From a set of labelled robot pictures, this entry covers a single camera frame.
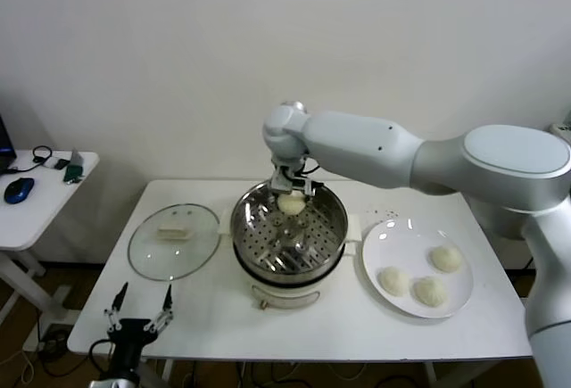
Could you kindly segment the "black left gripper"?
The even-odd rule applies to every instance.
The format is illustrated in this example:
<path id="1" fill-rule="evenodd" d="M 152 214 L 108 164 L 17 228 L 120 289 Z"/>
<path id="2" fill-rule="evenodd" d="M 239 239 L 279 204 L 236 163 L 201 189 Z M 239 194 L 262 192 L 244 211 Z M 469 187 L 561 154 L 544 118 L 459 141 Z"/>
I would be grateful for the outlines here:
<path id="1" fill-rule="evenodd" d="M 104 310 L 107 317 L 108 337 L 115 345 L 109 371 L 111 373 L 134 372 L 141 359 L 143 348 L 155 341 L 155 333 L 161 333 L 172 321 L 172 286 L 169 285 L 161 311 L 155 318 L 118 319 L 121 306 L 128 290 L 125 282 L 115 295 L 110 308 Z"/>

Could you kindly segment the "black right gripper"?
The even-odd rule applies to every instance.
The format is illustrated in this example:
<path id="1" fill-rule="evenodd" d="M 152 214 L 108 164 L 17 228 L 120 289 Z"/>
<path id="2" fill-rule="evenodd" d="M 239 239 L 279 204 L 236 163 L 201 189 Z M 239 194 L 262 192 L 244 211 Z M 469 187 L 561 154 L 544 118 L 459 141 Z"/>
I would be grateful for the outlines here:
<path id="1" fill-rule="evenodd" d="M 286 189 L 288 192 L 297 191 L 305 195 L 305 202 L 310 203 L 316 192 L 323 186 L 322 182 L 311 179 L 304 174 L 305 163 L 298 162 L 285 167 Z M 278 203 L 279 191 L 273 191 L 276 204 Z"/>

